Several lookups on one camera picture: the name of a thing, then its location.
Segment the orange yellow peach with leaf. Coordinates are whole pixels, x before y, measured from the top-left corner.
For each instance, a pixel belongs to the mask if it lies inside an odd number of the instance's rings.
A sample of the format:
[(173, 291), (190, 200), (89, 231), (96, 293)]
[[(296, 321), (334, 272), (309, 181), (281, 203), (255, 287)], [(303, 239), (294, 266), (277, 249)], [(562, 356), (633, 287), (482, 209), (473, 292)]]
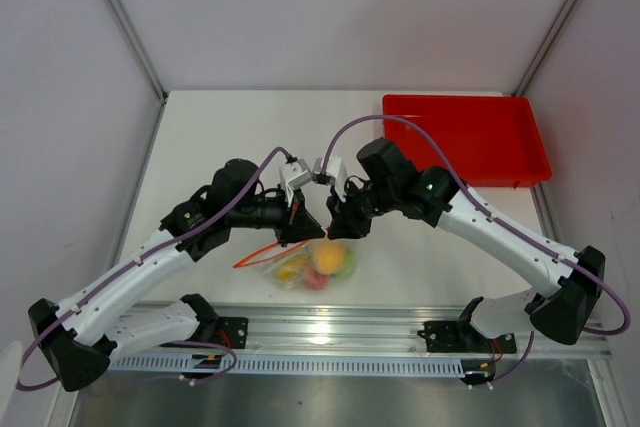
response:
[(322, 240), (312, 245), (310, 253), (316, 271), (323, 275), (332, 275), (343, 267), (347, 247), (341, 242)]

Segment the clear zip bag orange zipper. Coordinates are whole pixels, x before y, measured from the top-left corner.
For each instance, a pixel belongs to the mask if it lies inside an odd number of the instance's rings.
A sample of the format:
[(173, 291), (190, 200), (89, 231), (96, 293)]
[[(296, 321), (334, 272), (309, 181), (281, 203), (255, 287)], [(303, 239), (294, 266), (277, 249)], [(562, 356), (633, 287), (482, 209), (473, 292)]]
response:
[(282, 246), (272, 243), (237, 261), (271, 284), (288, 290), (323, 291), (350, 280), (357, 268), (351, 241), (315, 239)]

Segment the green yellow mango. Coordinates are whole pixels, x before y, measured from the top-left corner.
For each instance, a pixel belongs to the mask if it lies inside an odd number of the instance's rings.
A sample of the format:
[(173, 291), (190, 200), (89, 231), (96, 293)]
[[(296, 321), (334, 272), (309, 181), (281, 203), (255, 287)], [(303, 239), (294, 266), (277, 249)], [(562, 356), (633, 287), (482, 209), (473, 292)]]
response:
[(277, 267), (275, 278), (283, 283), (293, 282), (303, 273), (307, 264), (307, 260), (302, 257), (288, 259)]

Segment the green apple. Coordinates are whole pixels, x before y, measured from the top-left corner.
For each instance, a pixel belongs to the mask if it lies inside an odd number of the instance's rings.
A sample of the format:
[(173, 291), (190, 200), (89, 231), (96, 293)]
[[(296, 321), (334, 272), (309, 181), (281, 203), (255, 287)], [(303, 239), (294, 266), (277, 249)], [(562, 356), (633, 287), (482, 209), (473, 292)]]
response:
[(356, 269), (356, 265), (357, 258), (355, 250), (353, 248), (347, 248), (342, 266), (333, 277), (340, 282), (349, 280)]

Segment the pink yellow peach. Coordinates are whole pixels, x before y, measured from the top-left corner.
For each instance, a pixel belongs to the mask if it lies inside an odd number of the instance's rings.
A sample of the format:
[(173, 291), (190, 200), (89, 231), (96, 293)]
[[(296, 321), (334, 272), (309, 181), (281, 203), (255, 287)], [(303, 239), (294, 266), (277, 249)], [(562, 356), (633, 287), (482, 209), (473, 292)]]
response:
[(317, 272), (313, 268), (308, 268), (302, 275), (302, 284), (308, 290), (324, 290), (329, 284), (328, 275)]

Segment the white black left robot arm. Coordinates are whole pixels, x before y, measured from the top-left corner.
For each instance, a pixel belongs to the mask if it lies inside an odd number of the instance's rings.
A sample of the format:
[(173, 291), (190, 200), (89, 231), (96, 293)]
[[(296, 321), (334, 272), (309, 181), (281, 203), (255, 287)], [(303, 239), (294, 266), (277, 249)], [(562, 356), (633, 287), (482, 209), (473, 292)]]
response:
[(282, 246), (324, 237), (305, 208), (301, 189), (312, 180), (306, 163), (288, 158), (278, 185), (266, 190), (258, 188), (260, 172), (249, 160), (228, 161), (210, 184), (174, 207), (130, 259), (62, 301), (41, 299), (29, 308), (37, 347), (65, 391), (89, 386), (111, 363), (152, 347), (230, 347), (223, 319), (199, 294), (163, 310), (125, 313), (226, 243), (234, 228), (271, 229)]

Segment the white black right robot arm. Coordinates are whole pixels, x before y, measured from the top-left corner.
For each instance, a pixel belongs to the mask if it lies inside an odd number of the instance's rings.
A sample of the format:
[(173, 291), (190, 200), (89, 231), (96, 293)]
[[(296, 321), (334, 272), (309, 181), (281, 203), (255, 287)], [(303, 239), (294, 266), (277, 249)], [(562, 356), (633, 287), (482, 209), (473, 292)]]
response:
[(528, 330), (563, 345), (577, 342), (601, 296), (602, 252), (592, 246), (576, 251), (521, 226), (446, 168), (418, 170), (385, 138), (365, 145), (356, 159), (367, 174), (362, 185), (349, 180), (337, 157), (316, 163), (317, 174), (331, 183), (329, 238), (364, 238), (373, 218), (390, 212), (456, 235), (529, 285), (509, 296), (470, 301), (456, 327), (464, 348), (479, 350), (503, 334)]

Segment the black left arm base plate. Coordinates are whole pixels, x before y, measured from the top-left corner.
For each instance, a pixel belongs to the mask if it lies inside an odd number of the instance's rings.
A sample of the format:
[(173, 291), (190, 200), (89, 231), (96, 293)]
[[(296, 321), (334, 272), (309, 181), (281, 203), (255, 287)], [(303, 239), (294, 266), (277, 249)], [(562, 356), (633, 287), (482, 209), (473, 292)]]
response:
[(231, 349), (246, 348), (249, 328), (247, 317), (215, 314), (202, 322), (196, 319), (196, 329), (186, 341), (219, 344)]

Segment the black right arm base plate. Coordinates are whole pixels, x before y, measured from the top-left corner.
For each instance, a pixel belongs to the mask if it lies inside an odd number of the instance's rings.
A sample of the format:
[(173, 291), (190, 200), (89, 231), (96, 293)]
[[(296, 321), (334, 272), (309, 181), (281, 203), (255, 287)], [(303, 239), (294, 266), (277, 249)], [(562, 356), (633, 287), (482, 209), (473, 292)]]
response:
[(425, 341), (429, 353), (515, 354), (517, 346), (513, 334), (489, 339), (461, 321), (425, 321), (417, 336)]

